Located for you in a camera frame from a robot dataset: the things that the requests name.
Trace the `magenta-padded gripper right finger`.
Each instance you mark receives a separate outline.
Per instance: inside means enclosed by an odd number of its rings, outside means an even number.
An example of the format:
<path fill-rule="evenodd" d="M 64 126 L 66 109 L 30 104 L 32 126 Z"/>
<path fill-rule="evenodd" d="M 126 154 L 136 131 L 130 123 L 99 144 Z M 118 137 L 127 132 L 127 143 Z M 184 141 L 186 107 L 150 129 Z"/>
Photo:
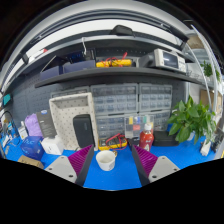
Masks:
<path fill-rule="evenodd" d="M 142 186 L 179 171 L 179 168 L 166 156 L 155 156 L 145 149 L 133 145 L 132 156 Z"/>

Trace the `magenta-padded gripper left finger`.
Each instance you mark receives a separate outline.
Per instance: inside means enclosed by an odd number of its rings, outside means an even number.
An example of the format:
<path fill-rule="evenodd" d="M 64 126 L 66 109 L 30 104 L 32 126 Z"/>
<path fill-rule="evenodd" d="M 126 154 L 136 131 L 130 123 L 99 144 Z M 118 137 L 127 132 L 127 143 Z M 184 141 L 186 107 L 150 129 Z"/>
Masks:
<path fill-rule="evenodd" d="M 94 146 L 89 145 L 70 156 L 59 156 L 46 171 L 67 181 L 83 186 L 94 156 Z"/>

